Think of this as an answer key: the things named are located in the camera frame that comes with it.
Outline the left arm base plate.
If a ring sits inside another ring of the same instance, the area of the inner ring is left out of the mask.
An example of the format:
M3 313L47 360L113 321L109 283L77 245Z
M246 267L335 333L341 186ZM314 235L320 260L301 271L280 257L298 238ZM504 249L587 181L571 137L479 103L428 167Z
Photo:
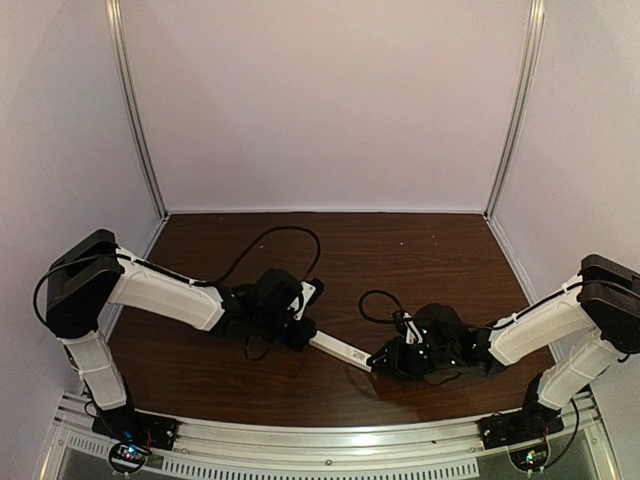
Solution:
M101 411L94 419L91 430L123 443L171 451L179 422L174 418L125 411Z

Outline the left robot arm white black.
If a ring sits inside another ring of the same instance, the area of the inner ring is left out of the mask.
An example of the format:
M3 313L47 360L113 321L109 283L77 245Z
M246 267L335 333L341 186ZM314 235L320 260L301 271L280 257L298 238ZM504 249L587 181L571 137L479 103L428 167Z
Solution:
M196 280L134 255L113 232L99 229L52 263L34 290L46 293L46 309L36 318L63 344L99 420L112 437L133 444L146 439L147 427L99 330L105 305L144 310L223 338L260 337L301 351L317 332L304 311L324 285L277 268L233 288L222 280Z

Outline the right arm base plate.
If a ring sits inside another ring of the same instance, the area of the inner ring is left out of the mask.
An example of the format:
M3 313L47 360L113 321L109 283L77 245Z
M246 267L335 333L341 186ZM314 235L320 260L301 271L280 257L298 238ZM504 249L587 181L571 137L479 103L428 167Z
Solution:
M561 432L564 423L558 412L520 409L511 413L494 413L477 421L486 450L543 439Z

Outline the white remote control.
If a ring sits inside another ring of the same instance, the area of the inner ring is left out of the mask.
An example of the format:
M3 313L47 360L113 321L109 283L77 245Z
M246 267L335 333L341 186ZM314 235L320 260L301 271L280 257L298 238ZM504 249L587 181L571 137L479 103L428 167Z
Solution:
M371 355L322 331L309 340L309 345L362 371L371 372L367 363Z

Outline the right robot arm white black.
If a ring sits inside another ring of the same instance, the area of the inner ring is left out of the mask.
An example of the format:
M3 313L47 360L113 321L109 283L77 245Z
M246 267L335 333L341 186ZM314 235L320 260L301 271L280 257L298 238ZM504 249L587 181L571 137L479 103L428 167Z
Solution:
M639 275L597 254L557 291L491 326L463 323L449 305L428 304L413 314L398 309L397 336L374 353L375 373L425 381L442 373L494 375L530 353L582 332L571 352L528 385L522 407L479 420L485 448L514 445L560 431L573 396L639 351Z

